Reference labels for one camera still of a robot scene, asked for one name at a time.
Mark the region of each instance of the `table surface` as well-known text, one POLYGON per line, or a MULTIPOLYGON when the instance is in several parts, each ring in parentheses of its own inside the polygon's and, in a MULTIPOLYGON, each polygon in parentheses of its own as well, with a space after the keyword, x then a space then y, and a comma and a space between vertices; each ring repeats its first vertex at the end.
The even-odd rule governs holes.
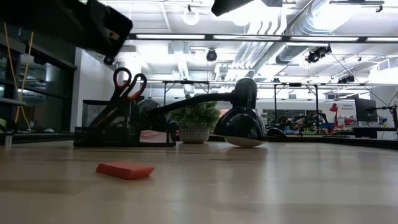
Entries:
POLYGON ((225 142, 176 148, 0 149, 2 223, 397 223, 398 154, 334 144, 225 142), (95 173, 106 161, 151 177, 95 173))

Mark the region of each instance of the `camera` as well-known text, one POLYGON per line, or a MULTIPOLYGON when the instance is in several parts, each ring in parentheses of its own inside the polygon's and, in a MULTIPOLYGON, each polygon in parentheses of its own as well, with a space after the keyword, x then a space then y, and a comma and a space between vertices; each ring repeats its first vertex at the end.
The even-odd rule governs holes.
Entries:
POLYGON ((114 63, 115 63, 115 57, 105 56, 104 58, 105 65, 114 65, 114 63))
POLYGON ((214 62, 217 60, 217 53, 215 49, 209 49, 209 52, 207 52, 206 59, 208 62, 214 62))

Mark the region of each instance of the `ceiling light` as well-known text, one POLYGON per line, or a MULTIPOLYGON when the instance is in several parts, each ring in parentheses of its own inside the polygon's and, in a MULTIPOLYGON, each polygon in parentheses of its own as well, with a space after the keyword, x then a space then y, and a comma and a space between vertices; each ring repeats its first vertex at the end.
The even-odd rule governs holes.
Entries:
POLYGON ((214 35, 215 40, 251 40, 251 41, 277 41, 281 40, 279 36, 261 36, 261 35, 214 35))
POLYGON ((157 39, 157 40, 169 40, 169 39, 180 39, 180 40, 204 40, 204 35, 198 34, 137 34, 137 39, 157 39))
POLYGON ((398 42, 398 37, 368 37, 366 42, 398 42))
POLYGON ((163 83, 163 81, 160 80, 147 80, 147 83, 163 83))
POLYGON ((328 46, 328 43, 311 43, 311 42, 305 42, 305 43, 298 43, 298 42, 288 42, 286 43, 288 46, 315 46, 315 47, 326 47, 328 46))
POLYGON ((201 51, 201 52, 206 52, 207 47, 199 47, 199 46, 189 46, 189 51, 201 51))
POLYGON ((188 5, 182 14, 182 20, 188 25, 195 25, 199 22, 199 12, 193 11, 191 5, 188 5))
POLYGON ((304 37, 291 37, 291 41, 322 41, 322 42, 356 42, 359 39, 359 37, 330 37, 330 36, 316 36, 316 37, 310 37, 310 36, 304 36, 304 37))

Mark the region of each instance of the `cable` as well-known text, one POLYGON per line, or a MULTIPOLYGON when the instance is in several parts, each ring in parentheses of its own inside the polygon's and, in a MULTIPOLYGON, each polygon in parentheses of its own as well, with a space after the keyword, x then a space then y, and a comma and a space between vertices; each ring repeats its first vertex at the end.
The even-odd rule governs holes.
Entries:
MULTIPOLYGON (((11 67, 11 74, 12 74, 12 79, 14 80, 14 87, 16 90, 18 90, 18 85, 17 85, 17 80, 16 80, 16 76, 15 76, 15 71, 14 71, 14 65, 12 64, 12 57, 11 57, 11 49, 10 49, 10 44, 9 44, 9 39, 8 39, 8 30, 7 30, 7 24, 4 22, 4 34, 6 35, 6 44, 7 44, 7 51, 8 51, 8 59, 10 61, 10 67, 11 67)), ((33 36, 34 36, 34 32, 31 33, 30 35, 30 44, 29 44, 29 50, 28 50, 28 57, 30 56, 30 52, 32 50, 32 43, 33 43, 33 36)), ((25 87, 25 81, 26 81, 26 76, 27 76, 27 71, 28 71, 28 67, 29 67, 29 61, 26 62, 26 68, 25 68, 25 74, 24 74, 24 79, 22 81, 22 89, 21 89, 21 93, 19 95, 19 101, 22 101, 22 94, 24 92, 24 87, 25 87)), ((19 118, 19 108, 21 106, 17 107, 17 114, 16 114, 16 118, 15 118, 15 123, 18 122, 18 118, 19 118)), ((26 125, 28 127, 28 130, 30 130, 30 124, 26 118, 25 115, 25 111, 24 108, 21 107, 22 110, 22 115, 25 119, 26 125)))

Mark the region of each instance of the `spotlight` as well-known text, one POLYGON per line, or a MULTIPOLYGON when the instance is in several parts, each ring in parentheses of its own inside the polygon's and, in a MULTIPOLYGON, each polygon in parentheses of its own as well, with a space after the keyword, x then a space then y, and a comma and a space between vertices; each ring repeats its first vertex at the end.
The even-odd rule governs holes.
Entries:
POLYGON ((355 78, 354 78, 353 75, 349 75, 346 79, 347 79, 347 82, 348 82, 348 83, 355 82, 355 78))
POLYGON ((214 62, 217 60, 217 53, 215 49, 209 49, 209 52, 207 53, 206 59, 208 62, 214 62))
POLYGON ((355 82, 355 77, 353 76, 353 75, 348 75, 347 77, 344 77, 344 78, 340 78, 338 81, 337 81, 337 83, 342 83, 342 84, 345 84, 345 83, 353 83, 353 82, 355 82))
POLYGON ((321 58, 325 57, 326 54, 331 53, 330 45, 327 47, 317 47, 315 50, 311 50, 308 57, 305 60, 308 63, 315 63, 318 62, 321 58))

